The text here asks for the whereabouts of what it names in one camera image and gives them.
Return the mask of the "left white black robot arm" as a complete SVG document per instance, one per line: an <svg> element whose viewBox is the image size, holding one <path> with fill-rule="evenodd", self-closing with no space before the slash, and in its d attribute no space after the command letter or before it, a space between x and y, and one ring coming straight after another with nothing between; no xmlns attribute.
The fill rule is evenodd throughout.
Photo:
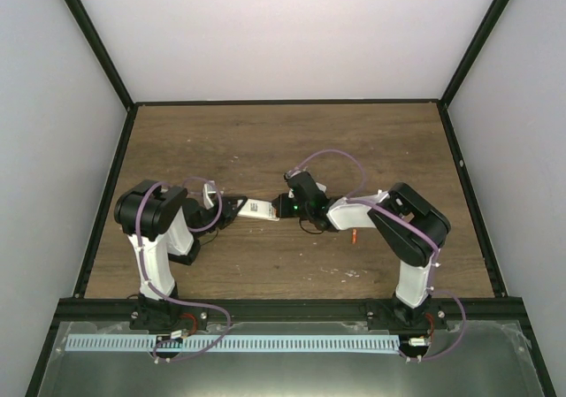
<svg viewBox="0 0 566 397"><path fill-rule="evenodd" d="M203 246L200 238L228 227L248 201L244 195L217 195L210 182L197 200L184 187L151 179L119 197L114 219L133 247L140 275L134 324L169 330L187 318L172 302L179 294L171 264L192 264Z"/></svg>

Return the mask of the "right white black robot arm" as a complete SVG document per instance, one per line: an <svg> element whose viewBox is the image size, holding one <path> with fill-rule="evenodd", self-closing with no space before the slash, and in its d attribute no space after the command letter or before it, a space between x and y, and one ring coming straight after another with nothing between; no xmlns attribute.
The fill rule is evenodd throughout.
<svg viewBox="0 0 566 397"><path fill-rule="evenodd" d="M278 218L297 218L320 233L354 229L377 230L400 260L392 296L394 321L417 326L432 297L432 272L451 232L447 217L415 189L398 182L387 191L362 197L330 197L308 172L285 177L288 191L271 201Z"/></svg>

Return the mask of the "white remote control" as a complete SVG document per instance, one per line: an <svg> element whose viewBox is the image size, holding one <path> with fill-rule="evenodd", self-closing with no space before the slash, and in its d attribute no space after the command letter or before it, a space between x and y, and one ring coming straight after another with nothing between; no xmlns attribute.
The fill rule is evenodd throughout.
<svg viewBox="0 0 566 397"><path fill-rule="evenodd" d="M253 218L266 221L279 221L279 218L271 218L270 208L272 204L268 201L248 199L244 206L238 211L238 217Z"/></svg>

